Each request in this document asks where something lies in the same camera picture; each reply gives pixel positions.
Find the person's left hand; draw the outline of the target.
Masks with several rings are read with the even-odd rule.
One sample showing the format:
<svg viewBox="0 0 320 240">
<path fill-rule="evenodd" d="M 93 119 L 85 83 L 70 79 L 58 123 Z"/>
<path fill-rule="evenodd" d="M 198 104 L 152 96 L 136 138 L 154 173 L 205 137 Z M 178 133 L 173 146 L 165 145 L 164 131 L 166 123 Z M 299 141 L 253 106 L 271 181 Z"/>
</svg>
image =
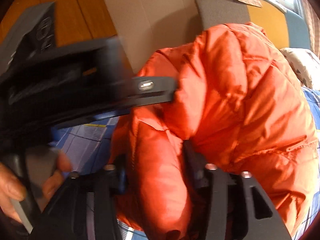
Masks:
<svg viewBox="0 0 320 240">
<path fill-rule="evenodd" d="M 56 160 L 56 170 L 42 185 L 42 193 L 47 201 L 52 198 L 57 189 L 64 182 L 63 172 L 71 172 L 72 165 L 67 156 L 60 151 Z M 10 218 L 21 223 L 21 219 L 15 211 L 11 199 L 22 201 L 27 195 L 26 188 L 16 178 L 12 171 L 1 163 L 1 210 Z"/>
</svg>

